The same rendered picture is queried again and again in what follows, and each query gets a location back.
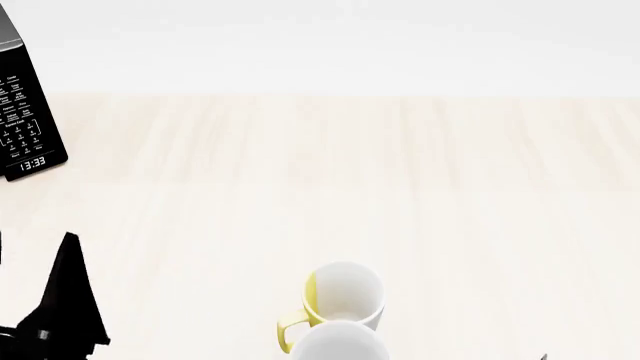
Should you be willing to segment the yellow and white mug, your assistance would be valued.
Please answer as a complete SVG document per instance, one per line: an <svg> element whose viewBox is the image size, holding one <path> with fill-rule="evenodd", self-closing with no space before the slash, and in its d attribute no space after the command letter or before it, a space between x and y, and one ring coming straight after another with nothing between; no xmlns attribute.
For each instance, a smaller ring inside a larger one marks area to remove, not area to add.
<svg viewBox="0 0 640 360"><path fill-rule="evenodd" d="M350 261L334 261L309 273L301 304L302 308L281 317L276 325L278 344L288 359L294 344L321 323L346 320L377 332L386 296L381 279L372 269Z"/></svg>

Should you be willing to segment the black microwave with keypad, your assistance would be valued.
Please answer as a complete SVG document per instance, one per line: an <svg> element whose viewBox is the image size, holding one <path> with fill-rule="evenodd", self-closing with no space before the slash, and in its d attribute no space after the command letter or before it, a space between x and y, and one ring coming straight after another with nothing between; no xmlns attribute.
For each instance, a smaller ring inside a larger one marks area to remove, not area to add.
<svg viewBox="0 0 640 360"><path fill-rule="evenodd" d="M12 182L66 161L27 47L0 5L0 177Z"/></svg>

